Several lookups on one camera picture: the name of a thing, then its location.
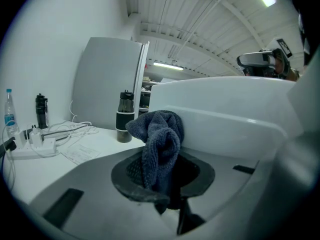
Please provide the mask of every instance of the plastic water bottle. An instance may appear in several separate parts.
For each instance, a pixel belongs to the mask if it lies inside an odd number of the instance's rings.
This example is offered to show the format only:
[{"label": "plastic water bottle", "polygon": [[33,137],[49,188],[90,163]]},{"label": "plastic water bottle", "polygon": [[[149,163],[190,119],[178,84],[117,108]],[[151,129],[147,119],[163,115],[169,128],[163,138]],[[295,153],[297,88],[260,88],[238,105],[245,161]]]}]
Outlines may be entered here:
[{"label": "plastic water bottle", "polygon": [[[10,120],[16,120],[16,112],[11,95],[12,90],[6,89],[6,101],[4,104],[4,123],[7,124]],[[9,138],[13,137],[18,129],[17,122],[10,122],[6,126],[6,133]]]}]

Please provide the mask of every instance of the bottle label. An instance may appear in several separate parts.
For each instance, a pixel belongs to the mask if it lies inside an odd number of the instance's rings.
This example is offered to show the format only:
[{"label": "bottle label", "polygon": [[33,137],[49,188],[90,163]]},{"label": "bottle label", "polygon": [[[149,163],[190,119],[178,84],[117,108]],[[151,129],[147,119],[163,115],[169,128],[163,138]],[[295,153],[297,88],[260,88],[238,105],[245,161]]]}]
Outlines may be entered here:
[{"label": "bottle label", "polygon": [[15,122],[10,122],[8,123],[9,121],[11,120],[15,120],[15,116],[14,114],[6,114],[4,116],[4,123],[7,125],[7,126],[13,126],[15,124]]}]

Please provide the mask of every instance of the black tape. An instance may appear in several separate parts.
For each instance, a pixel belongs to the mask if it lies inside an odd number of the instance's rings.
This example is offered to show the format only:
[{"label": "black tape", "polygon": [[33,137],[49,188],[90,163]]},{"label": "black tape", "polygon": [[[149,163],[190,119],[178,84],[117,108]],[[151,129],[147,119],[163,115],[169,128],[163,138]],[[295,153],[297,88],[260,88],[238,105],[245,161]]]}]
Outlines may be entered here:
[{"label": "black tape", "polygon": [[126,131],[126,124],[135,119],[134,113],[116,113],[115,128],[118,130]]}]

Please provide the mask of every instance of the white plastic panel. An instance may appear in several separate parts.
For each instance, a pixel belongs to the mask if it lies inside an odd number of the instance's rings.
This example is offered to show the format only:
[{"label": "white plastic panel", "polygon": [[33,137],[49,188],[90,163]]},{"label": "white plastic panel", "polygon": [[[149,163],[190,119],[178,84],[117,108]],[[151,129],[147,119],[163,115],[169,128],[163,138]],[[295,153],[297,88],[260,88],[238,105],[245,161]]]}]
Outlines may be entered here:
[{"label": "white plastic panel", "polygon": [[221,156],[260,158],[303,132],[287,98],[294,82],[210,77],[152,87],[149,111],[176,112],[183,147]]}]

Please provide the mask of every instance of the black thermos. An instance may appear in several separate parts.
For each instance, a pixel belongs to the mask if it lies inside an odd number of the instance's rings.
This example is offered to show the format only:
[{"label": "black thermos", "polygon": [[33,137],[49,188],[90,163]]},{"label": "black thermos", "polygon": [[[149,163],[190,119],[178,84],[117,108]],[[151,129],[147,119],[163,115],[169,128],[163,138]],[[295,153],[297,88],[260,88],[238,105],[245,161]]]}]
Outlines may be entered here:
[{"label": "black thermos", "polygon": [[39,95],[35,98],[35,112],[36,118],[38,120],[38,125],[40,129],[47,128],[47,113],[48,113],[48,99],[45,96]]},{"label": "black thermos", "polygon": [[126,123],[135,119],[134,94],[125,90],[120,93],[119,107],[116,112],[116,139],[118,142],[127,143],[132,140],[132,136],[126,129]]}]

